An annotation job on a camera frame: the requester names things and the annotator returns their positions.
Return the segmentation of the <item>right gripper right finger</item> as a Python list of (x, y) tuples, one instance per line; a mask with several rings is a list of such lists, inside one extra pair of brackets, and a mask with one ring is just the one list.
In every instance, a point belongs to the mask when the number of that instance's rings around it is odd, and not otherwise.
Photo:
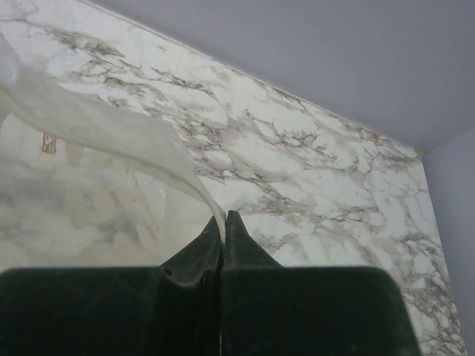
[(224, 355), (417, 355), (399, 287), (367, 266), (284, 267), (226, 219), (220, 273)]

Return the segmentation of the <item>clear zip top bag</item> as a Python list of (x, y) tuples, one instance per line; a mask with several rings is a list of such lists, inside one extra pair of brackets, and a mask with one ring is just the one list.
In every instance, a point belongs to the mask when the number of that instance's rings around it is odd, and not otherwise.
[(1, 269), (156, 266), (225, 213), (161, 119), (62, 88), (1, 43)]

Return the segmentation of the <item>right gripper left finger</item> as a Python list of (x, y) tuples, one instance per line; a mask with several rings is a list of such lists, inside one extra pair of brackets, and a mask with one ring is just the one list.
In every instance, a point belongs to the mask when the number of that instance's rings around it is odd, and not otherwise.
[(1, 274), (3, 355), (218, 355), (215, 220), (160, 266)]

